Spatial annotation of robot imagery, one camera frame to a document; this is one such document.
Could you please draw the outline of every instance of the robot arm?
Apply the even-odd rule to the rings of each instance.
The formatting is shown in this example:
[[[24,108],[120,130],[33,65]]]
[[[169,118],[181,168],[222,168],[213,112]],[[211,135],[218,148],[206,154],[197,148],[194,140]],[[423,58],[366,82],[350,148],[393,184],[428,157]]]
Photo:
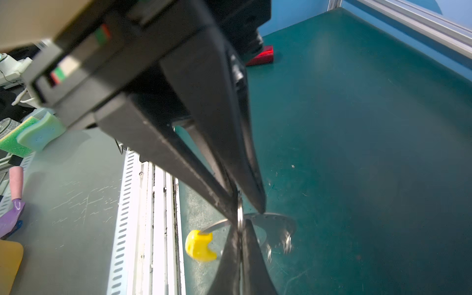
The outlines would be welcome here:
[[[262,50],[257,27],[269,19],[270,0],[97,0],[23,74],[67,127],[100,127],[228,218],[234,230],[210,294],[230,285],[224,293],[239,294],[241,262],[244,294],[275,293],[236,187],[265,212],[244,65]]]

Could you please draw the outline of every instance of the metal ring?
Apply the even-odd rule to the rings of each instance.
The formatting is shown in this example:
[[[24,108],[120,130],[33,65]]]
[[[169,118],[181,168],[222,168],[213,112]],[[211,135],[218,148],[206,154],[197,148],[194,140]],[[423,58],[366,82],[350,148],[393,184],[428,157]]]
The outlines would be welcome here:
[[[244,227],[244,213],[243,213],[243,199],[241,192],[238,192],[237,197],[237,230],[239,233],[243,232]]]

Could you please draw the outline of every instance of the black cable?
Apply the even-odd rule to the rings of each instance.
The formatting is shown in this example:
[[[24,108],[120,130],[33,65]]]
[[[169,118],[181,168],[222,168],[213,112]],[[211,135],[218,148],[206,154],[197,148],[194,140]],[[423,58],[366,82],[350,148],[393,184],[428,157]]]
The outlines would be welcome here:
[[[7,82],[10,82],[10,83],[16,83],[16,82],[11,82],[10,80],[7,79],[7,77],[5,77],[5,74],[3,73],[2,70],[0,70],[1,74],[3,75],[3,78],[7,81]]]
[[[3,75],[3,78],[4,78],[7,82],[10,82],[10,83],[12,83],[12,84],[18,83],[18,84],[20,84],[21,86],[24,86],[24,84],[21,84],[21,83],[18,82],[18,81],[12,82],[12,81],[8,80],[7,77],[5,77],[5,74],[3,73],[2,70],[0,70],[0,73]]]

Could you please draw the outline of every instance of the light blue sponge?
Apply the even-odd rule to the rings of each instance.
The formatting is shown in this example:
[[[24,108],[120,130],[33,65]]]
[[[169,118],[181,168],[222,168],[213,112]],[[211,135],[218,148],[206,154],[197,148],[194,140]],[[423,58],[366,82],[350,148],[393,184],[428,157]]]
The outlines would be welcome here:
[[[51,113],[47,112],[36,124],[29,126],[17,136],[17,142],[33,151],[42,151],[54,138],[59,137],[66,128]]]

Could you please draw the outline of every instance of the green sponge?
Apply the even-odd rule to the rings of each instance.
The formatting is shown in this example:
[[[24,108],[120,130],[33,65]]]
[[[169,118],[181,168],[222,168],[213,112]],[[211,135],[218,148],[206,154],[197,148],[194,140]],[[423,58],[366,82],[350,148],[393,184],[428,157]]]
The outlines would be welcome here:
[[[42,151],[54,138],[59,137],[66,128],[54,115],[47,112],[36,124],[24,129],[17,136],[17,142],[33,151]]]
[[[17,142],[17,136],[22,133],[26,128],[38,122],[39,120],[35,117],[29,117],[28,120],[21,123],[18,127],[13,129],[6,136],[0,138],[0,150],[10,152],[18,157],[26,157],[29,153],[31,153],[31,149],[19,144]]]

